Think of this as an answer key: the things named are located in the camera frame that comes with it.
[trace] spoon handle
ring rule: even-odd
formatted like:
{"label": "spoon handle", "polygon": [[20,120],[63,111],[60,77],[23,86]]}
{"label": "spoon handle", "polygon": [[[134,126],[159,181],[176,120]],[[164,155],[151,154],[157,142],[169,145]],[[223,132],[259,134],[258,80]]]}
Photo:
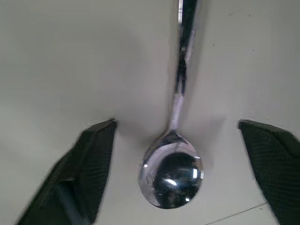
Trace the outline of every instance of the spoon handle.
{"label": "spoon handle", "polygon": [[169,130],[176,130],[179,127],[180,112],[186,90],[187,65],[192,55],[196,34],[195,14],[198,11],[200,4],[201,0],[179,0],[179,57]]}

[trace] metal spoon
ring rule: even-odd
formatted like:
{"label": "metal spoon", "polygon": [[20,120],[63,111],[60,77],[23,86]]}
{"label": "metal spoon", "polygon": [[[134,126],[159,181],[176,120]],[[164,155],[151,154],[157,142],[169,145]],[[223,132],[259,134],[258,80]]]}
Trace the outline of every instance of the metal spoon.
{"label": "metal spoon", "polygon": [[186,68],[195,38],[195,14],[201,0],[179,0],[179,61],[168,129],[147,150],[139,174],[144,197],[162,209],[178,208],[192,200],[200,188],[202,160],[178,132],[186,88]]}

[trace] spoon bowl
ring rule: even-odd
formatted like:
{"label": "spoon bowl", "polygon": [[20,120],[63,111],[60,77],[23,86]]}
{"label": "spoon bowl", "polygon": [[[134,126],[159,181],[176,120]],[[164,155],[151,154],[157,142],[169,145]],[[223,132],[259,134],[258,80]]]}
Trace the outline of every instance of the spoon bowl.
{"label": "spoon bowl", "polygon": [[173,130],[149,147],[139,176],[142,194],[151,204],[178,208],[199,190],[202,160],[191,143]]}

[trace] white floor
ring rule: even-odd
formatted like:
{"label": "white floor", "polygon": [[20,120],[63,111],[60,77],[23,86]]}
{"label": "white floor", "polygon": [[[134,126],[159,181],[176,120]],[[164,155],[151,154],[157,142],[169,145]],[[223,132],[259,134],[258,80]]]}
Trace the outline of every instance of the white floor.
{"label": "white floor", "polygon": [[300,137],[299,8],[298,0],[203,2],[181,133],[199,150],[205,177],[190,204],[160,210],[136,179],[170,110],[176,1],[2,0],[0,223],[14,223],[81,130],[115,117],[97,224],[275,225],[266,205],[253,208],[265,200],[237,122]]}

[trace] spoon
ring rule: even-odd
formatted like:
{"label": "spoon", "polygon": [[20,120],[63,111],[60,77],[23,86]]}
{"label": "spoon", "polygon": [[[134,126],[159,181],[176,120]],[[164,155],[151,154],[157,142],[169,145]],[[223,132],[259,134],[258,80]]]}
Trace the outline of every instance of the spoon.
{"label": "spoon", "polygon": [[166,131],[148,148],[139,173],[139,186],[148,202],[175,209],[192,200],[203,179],[202,160],[177,131],[186,89],[186,69],[195,38],[195,14],[201,0],[179,0],[179,60],[173,107]]}

